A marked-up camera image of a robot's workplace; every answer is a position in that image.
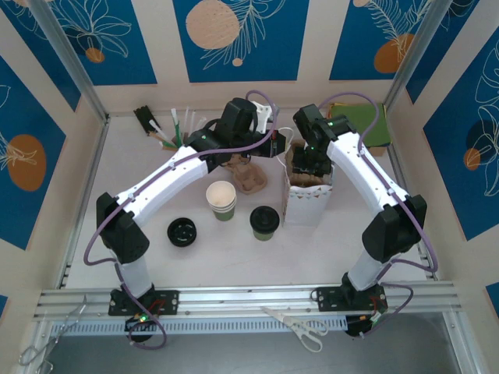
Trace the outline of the white paper gift bag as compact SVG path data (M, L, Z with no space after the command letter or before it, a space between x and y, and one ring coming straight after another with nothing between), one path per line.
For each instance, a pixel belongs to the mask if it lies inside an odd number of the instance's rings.
M298 130L291 127L282 127L280 132L285 135L285 152L282 156L278 156L278 161L284 168L285 173L285 154L288 150L297 146L304 146L305 142L299 139ZM334 166L331 167L331 173L334 181ZM300 188L290 186L283 174L283 198L282 198L282 216L283 226L290 228L291 226L315 228L320 223L323 212L326 209L333 190L333 182L331 185L319 185L308 188Z

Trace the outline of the black plastic cup lid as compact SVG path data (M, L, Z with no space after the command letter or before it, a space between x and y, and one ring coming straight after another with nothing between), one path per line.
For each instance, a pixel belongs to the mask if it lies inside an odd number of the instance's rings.
M280 217L274 208L259 206L251 212L249 222L254 231L269 234L277 230L280 224Z

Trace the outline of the stack of green paper cups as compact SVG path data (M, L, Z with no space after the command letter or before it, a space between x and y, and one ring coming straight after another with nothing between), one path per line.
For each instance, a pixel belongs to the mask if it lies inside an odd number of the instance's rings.
M216 181L206 191L207 202L220 221L229 221L233 218L237 195L235 186L227 181Z

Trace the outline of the black ribbed tray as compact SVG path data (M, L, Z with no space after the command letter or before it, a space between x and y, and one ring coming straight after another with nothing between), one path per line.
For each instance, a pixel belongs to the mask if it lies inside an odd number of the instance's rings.
M134 115L136 116L137 120L139 121L141 127L143 128L144 132L148 135L148 132L156 132L156 130L149 124L149 121L151 119L156 121L156 124L159 126L156 118L153 116L151 110L147 105L144 105L142 107L139 107L133 111Z

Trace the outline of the stack of black cup lids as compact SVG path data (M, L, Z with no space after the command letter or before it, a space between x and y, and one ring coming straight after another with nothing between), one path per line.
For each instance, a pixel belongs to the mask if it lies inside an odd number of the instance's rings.
M174 246L183 248L195 242L197 229L192 220L180 217L170 223L167 229L167 236Z

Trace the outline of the black base electronics module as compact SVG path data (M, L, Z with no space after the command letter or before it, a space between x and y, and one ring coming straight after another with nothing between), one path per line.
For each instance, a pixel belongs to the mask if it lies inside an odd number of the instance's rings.
M146 313L137 313L125 321L124 331L132 332L154 332L157 324Z
M364 337L379 322L382 314L376 312L374 315L347 316L347 330L345 331L350 337Z

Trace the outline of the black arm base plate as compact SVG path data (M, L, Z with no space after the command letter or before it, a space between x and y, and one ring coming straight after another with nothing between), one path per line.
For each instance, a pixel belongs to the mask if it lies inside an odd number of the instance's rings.
M315 289L317 304L321 312L380 312L388 310L388 303L384 296L384 289L374 285L365 291L355 288L320 287Z
M134 316L143 310L123 290L112 290L108 307L110 316ZM138 298L138 302L151 314L156 316L174 316L179 306L179 291L148 290Z

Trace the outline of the aluminium frame post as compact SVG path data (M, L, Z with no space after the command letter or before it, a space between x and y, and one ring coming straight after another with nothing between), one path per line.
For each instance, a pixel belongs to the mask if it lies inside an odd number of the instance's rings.
M108 113L68 37L45 0L27 0L28 7L48 42L95 115L106 125Z
M461 374L482 374L478 351L463 312L443 312L450 342Z
M450 2L451 0L433 0L430 3L430 8L423 17L420 27L395 74L387 96L384 99L384 106L387 111L390 111L394 107L398 97L405 89L405 85L412 77L414 70L436 33L444 14L447 12Z

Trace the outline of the aluminium mounting rail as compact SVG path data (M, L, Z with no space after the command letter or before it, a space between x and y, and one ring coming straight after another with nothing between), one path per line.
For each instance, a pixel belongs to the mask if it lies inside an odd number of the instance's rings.
M461 311L458 293L450 281L408 282L414 295L403 312ZM256 287L180 288L178 318L222 318L262 316L261 308L268 307L289 312L293 316L319 312L310 298L315 284ZM109 319L110 290L59 289L43 290L34 311L34 319L56 321L63 319L82 301L87 302L83 317Z

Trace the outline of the white-handled scissors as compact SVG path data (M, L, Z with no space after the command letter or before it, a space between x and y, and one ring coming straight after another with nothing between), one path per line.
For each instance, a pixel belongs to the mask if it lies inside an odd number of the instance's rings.
M327 335L329 331L329 327L325 322L320 319L300 319L288 316L267 307L261 307L260 309L288 327L306 350L312 353L322 351L323 343L320 338Z

